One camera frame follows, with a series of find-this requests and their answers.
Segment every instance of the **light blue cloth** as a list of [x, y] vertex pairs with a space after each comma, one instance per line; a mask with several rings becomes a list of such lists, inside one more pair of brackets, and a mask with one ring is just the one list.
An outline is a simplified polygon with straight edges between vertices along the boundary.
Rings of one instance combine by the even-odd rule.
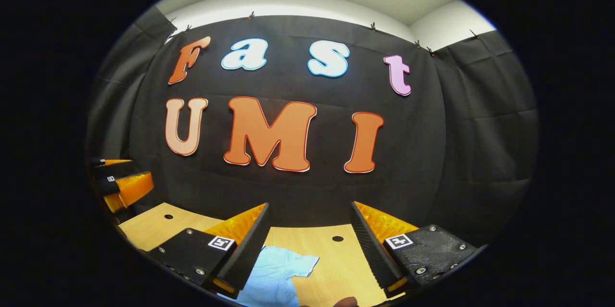
[[248, 307], [299, 307], [291, 277], [309, 277], [318, 260], [285, 248], [263, 246], [237, 300], [218, 295]]

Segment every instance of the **clip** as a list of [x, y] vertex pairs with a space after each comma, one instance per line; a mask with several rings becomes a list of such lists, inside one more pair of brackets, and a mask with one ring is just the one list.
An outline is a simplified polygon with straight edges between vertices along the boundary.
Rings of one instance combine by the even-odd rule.
[[474, 34], [474, 36], [476, 37], [476, 39], [480, 39], [479, 36], [476, 35], [476, 33], [472, 32], [472, 34]]

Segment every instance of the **black curtain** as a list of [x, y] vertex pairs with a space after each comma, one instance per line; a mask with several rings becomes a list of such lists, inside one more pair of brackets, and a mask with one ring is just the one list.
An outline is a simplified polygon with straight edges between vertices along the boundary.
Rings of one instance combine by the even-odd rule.
[[498, 31], [434, 53], [446, 113], [446, 149], [430, 222], [481, 246], [514, 214], [538, 153], [529, 78]]
[[[326, 226], [348, 223], [349, 203], [358, 200], [417, 226], [439, 224], [480, 246], [514, 214], [529, 186], [538, 116], [527, 75], [498, 31], [431, 57], [406, 40], [354, 24], [263, 16], [196, 27], [162, 46], [174, 27], [155, 10], [145, 16], [149, 19], [140, 18], [127, 31], [97, 76], [88, 128], [90, 152], [131, 158], [152, 171], [155, 187], [138, 202], [141, 210], [169, 202], [226, 219], [270, 202], [273, 226]], [[168, 85], [180, 49], [206, 36], [211, 43], [187, 78]], [[269, 43], [263, 68], [221, 68], [233, 43], [253, 37]], [[345, 75], [308, 71], [309, 46], [317, 40], [349, 47]], [[402, 56], [410, 66], [408, 97], [391, 89], [382, 61], [389, 55]], [[256, 97], [270, 124], [289, 101], [317, 107], [307, 140], [310, 171], [277, 171], [271, 166], [277, 149], [264, 167], [222, 160], [233, 123], [228, 101], [237, 96]], [[165, 103], [194, 97], [209, 99], [200, 143], [195, 154], [179, 156], [165, 142]], [[343, 171], [357, 111], [384, 118], [376, 169], [367, 174]], [[187, 137], [188, 114], [185, 106], [180, 138]]]
[[86, 133], [90, 156], [129, 157], [130, 120], [139, 86], [152, 58], [175, 29], [154, 6], [112, 47], [92, 82]]

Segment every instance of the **pink letter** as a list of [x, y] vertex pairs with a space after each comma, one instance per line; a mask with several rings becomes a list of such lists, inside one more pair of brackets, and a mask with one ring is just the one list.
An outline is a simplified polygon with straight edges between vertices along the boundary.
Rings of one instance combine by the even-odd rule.
[[404, 72], [410, 73], [410, 67], [402, 62], [402, 57], [399, 55], [387, 56], [384, 62], [389, 65], [389, 81], [393, 91], [402, 96], [409, 95], [411, 88], [404, 83]]

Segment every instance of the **white wall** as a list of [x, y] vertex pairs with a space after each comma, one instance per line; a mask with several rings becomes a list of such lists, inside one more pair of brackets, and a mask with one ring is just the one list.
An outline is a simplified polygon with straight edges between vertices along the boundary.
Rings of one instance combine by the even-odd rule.
[[198, 27], [214, 22], [255, 16], [299, 15], [330, 18], [370, 27], [414, 42], [409, 27], [380, 12], [345, 0], [205, 0], [167, 14], [173, 25], [184, 31], [187, 25]]
[[410, 25], [410, 31], [420, 40], [421, 46], [433, 51], [474, 37], [470, 30], [481, 34], [495, 29], [481, 14], [460, 0], [433, 10]]
[[173, 24], [178, 27], [175, 32], [178, 33], [184, 31], [187, 25], [199, 27], [223, 20], [246, 18], [252, 11], [255, 16], [316, 16], [365, 27], [375, 22], [378, 31], [409, 42], [420, 40], [422, 47], [429, 47], [433, 51], [472, 37], [470, 29], [475, 34], [496, 29], [481, 14], [460, 0], [433, 10], [410, 26], [345, 0], [205, 0], [166, 16], [169, 20], [175, 18]]

